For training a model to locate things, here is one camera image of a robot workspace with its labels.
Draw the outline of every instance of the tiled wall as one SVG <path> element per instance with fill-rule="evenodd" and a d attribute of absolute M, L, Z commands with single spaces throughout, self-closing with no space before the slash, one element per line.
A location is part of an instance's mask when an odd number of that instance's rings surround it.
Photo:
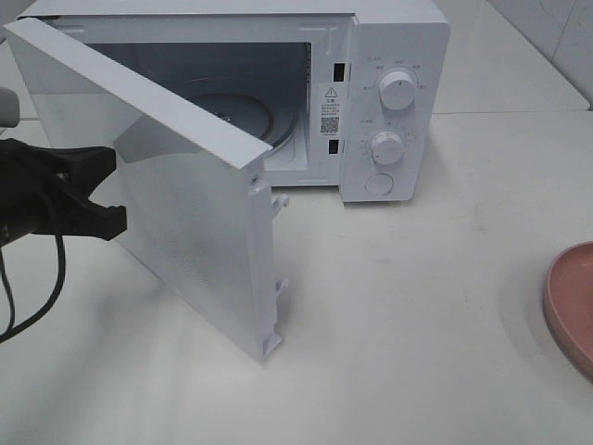
<path fill-rule="evenodd" d="M 593 102 L 593 0 L 489 0 Z"/>

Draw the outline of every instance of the white microwave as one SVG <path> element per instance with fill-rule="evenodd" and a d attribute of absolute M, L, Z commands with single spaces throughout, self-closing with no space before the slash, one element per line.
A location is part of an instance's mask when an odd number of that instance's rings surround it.
<path fill-rule="evenodd" d="M 38 0 L 6 26 L 52 146 L 118 152 L 121 244 L 259 358 L 271 187 L 410 199 L 448 35 L 430 0 Z"/>

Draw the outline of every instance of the control panel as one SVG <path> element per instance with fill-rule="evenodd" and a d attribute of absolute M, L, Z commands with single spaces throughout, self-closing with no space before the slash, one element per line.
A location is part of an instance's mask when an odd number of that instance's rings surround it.
<path fill-rule="evenodd" d="M 446 23 L 357 27 L 340 187 L 345 201 L 412 198 L 448 33 Z"/>

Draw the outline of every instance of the round button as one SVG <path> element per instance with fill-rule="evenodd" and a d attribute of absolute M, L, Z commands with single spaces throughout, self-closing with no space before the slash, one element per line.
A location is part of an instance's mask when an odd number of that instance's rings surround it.
<path fill-rule="evenodd" d="M 373 195 L 387 195 L 393 189 L 393 178 L 386 173 L 377 173 L 367 179 L 364 185 Z"/>

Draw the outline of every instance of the pink plate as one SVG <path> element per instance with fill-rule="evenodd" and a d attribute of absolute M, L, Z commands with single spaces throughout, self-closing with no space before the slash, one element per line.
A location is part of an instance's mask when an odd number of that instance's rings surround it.
<path fill-rule="evenodd" d="M 544 310 L 561 346 L 593 378 L 593 242 L 565 250 L 551 264 Z"/>

